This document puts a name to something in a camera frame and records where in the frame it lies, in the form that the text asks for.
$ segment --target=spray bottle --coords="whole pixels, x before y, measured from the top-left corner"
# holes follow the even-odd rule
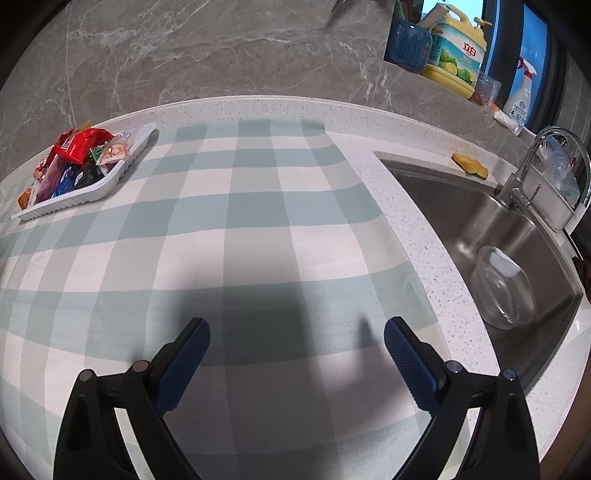
[[[527,114],[530,111],[531,81],[537,72],[533,65],[523,57],[519,57],[519,66],[517,69],[524,69],[523,77],[521,77],[521,85],[515,93],[509,97],[503,111],[522,127],[525,124]]]

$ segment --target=gray marble wall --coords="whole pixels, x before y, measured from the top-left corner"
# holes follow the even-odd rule
[[[299,95],[368,105],[515,162],[524,144],[438,84],[382,61],[389,0],[73,0],[0,91],[0,179],[59,133],[164,103]]]
[[[564,98],[556,123],[572,130],[585,144],[591,137],[591,86],[570,55]]]

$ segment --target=plaid tablecloth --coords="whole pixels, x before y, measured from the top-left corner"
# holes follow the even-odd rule
[[[19,223],[24,187],[0,205],[0,426],[36,478],[77,373],[151,359],[193,316],[212,344],[165,420],[205,480],[396,473],[428,415],[384,323],[438,326],[322,124],[160,128],[111,195]]]

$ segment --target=white tray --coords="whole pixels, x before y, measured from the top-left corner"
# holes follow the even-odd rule
[[[37,203],[32,207],[21,210],[16,206],[12,213],[12,219],[31,220],[32,218],[55,212],[64,208],[80,205],[86,202],[95,202],[106,196],[117,184],[121,176],[125,173],[142,150],[148,145],[151,133],[156,129],[156,124],[146,124],[139,128],[129,130],[131,133],[131,148],[124,160],[121,160],[114,166],[104,178],[83,189],[73,190],[72,192],[59,195],[55,198]]]

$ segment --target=white countertop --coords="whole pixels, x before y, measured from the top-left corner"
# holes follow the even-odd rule
[[[367,107],[283,96],[234,96],[191,100],[130,113],[102,126],[122,130],[155,122],[179,127],[248,118],[311,118],[326,131],[356,170],[384,212],[419,275],[447,342],[450,357],[468,370],[496,375],[495,353],[478,310],[443,244],[375,152],[410,162],[460,172],[450,159],[461,151],[490,171],[487,183],[502,183],[511,170],[499,157],[465,140],[406,117]],[[44,153],[36,155],[0,183],[0,194],[30,176]],[[572,256],[563,235],[557,243]],[[542,458],[566,418],[579,387],[591,346],[591,306],[586,299],[546,371],[527,395],[538,451]],[[474,417],[470,418],[473,426]]]

